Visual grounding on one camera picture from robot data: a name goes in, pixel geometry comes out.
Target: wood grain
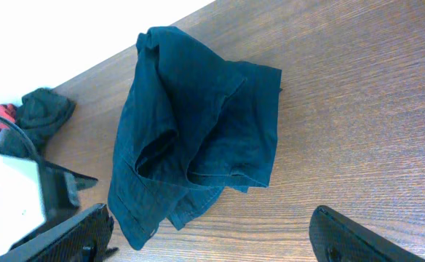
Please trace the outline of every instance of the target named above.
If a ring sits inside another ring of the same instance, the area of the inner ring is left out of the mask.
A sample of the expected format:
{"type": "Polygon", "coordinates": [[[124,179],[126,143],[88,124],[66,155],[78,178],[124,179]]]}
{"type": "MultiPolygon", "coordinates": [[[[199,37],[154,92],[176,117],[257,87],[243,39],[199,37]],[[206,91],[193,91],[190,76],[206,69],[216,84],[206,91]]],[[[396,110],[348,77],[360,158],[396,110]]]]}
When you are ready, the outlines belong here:
{"type": "MultiPolygon", "coordinates": [[[[271,185],[225,190],[182,231],[163,221],[140,252],[116,225],[113,261],[315,261],[317,205],[425,258],[425,1],[216,1],[175,25],[283,70],[271,185]]],[[[107,202],[136,61],[130,47],[56,88],[78,106],[47,158],[100,179],[84,207],[107,202]]]]}

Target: dark denim jeans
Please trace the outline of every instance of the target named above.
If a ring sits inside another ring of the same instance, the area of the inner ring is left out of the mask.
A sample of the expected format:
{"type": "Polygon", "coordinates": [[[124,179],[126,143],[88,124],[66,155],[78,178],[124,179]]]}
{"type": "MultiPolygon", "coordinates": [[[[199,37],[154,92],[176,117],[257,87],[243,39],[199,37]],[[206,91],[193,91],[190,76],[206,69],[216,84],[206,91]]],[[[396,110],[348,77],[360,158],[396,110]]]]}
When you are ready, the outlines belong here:
{"type": "Polygon", "coordinates": [[[108,205],[139,250],[163,219],[183,228],[225,186],[268,186],[281,71],[225,61],[175,27],[151,28],[136,46],[108,205]]]}

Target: black object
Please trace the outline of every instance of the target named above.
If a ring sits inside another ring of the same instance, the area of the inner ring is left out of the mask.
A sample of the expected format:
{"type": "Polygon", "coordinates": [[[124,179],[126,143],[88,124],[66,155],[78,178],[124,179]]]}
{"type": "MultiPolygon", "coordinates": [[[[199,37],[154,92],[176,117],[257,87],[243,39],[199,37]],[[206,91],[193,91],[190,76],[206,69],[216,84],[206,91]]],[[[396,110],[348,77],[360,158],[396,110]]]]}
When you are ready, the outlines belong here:
{"type": "Polygon", "coordinates": [[[0,256],[5,261],[102,261],[114,229],[104,204],[96,204],[0,256]]]}
{"type": "MultiPolygon", "coordinates": [[[[22,98],[17,109],[16,125],[33,141],[42,153],[46,142],[71,117],[75,103],[48,88],[39,88],[22,98]]],[[[17,134],[10,132],[0,145],[0,153],[16,157],[28,157],[29,151],[17,134]]]]}
{"type": "Polygon", "coordinates": [[[17,125],[1,116],[0,122],[16,131],[20,145],[26,150],[28,157],[38,164],[41,200],[46,215],[46,223],[15,243],[12,246],[14,249],[75,215],[80,207],[77,191],[94,186],[98,180],[44,160],[39,156],[33,142],[17,125]]]}
{"type": "Polygon", "coordinates": [[[313,212],[309,239],[319,262],[425,261],[326,206],[313,212]]]}

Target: black cable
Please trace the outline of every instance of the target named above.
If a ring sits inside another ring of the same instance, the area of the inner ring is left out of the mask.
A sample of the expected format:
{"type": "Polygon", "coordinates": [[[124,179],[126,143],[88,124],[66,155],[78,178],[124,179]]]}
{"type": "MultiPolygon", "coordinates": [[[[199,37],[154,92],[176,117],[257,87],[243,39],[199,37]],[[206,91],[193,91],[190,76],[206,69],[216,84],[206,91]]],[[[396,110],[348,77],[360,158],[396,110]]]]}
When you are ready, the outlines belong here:
{"type": "Polygon", "coordinates": [[[25,147],[28,149],[28,152],[30,153],[30,158],[36,161],[37,163],[40,163],[41,157],[39,156],[35,145],[33,144],[33,142],[31,142],[30,138],[23,132],[23,130],[21,130],[16,124],[12,123],[11,121],[5,119],[2,116],[0,116],[0,122],[8,126],[11,130],[14,130],[15,132],[18,132],[20,134],[20,139],[25,144],[25,147]]]}

